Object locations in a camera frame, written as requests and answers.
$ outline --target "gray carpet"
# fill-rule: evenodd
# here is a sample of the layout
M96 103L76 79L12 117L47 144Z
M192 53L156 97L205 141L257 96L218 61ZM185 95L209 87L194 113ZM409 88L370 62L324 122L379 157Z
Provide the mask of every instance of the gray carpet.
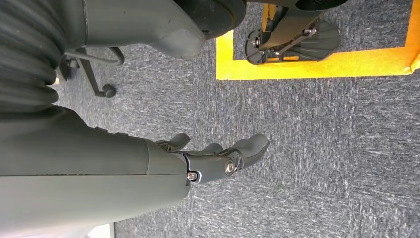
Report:
M235 33L237 59L259 9L249 4ZM325 18L340 27L342 51L394 47L404 45L410 9L410 0L350 0ZM254 133L271 146L240 174L193 186L178 206L116 223L117 238L420 237L420 72L229 82L215 80L214 41L190 61L142 45L123 50L124 66L94 65L115 98L93 97L78 75L57 86L59 104L111 132L153 140L185 132L189 149Z

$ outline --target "prosthetic hand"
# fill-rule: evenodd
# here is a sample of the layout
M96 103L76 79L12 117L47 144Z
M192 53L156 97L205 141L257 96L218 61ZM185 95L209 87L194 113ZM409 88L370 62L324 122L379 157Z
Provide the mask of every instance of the prosthetic hand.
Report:
M257 162L260 134L223 150L180 151L190 138L152 142L90 128L72 110L0 114L0 236L60 232L175 205L191 183L227 178Z
M235 172L255 164L270 144L266 136L256 134L236 142L224 150L219 144L210 144L202 151L179 151L190 141L186 134L178 134L170 141L156 142L162 149L179 154L187 162L187 179L206 183L227 178Z

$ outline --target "chair leg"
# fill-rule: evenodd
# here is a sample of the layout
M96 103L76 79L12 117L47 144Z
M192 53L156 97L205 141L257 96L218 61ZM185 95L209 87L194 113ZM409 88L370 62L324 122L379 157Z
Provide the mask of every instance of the chair leg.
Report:
M76 50L77 52L86 54L85 48L79 48ZM80 69L82 70L82 74L85 78L88 79L95 96L97 97L107 97L112 98L116 95L116 89L111 86L110 84L106 84L102 87L102 91L98 88L98 83L95 79L95 74L93 73L92 66L88 60L76 58L77 63L79 64Z

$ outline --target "prosthetic arm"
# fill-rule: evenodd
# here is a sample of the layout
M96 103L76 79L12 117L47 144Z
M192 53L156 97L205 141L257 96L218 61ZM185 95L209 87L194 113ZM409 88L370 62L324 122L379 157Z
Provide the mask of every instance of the prosthetic arm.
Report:
M52 105L48 85L66 49L145 43L190 58L204 39L172 0L1 0L0 236L127 219L255 163L269 144L263 135L182 152L185 134L156 143L111 134Z

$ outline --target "screw head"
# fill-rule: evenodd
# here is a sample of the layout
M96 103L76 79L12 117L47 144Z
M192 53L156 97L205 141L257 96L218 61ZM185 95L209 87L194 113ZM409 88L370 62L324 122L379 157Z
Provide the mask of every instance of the screw head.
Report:
M251 41L251 43L254 45L255 48L260 47L260 40L258 39L258 37L255 37L255 39Z
M233 161L229 160L228 162L226 162L224 171L227 175L231 175L233 174L233 172L235 172L235 164L233 163Z
M197 173L196 172L188 172L187 179L189 181L194 181L197 179Z

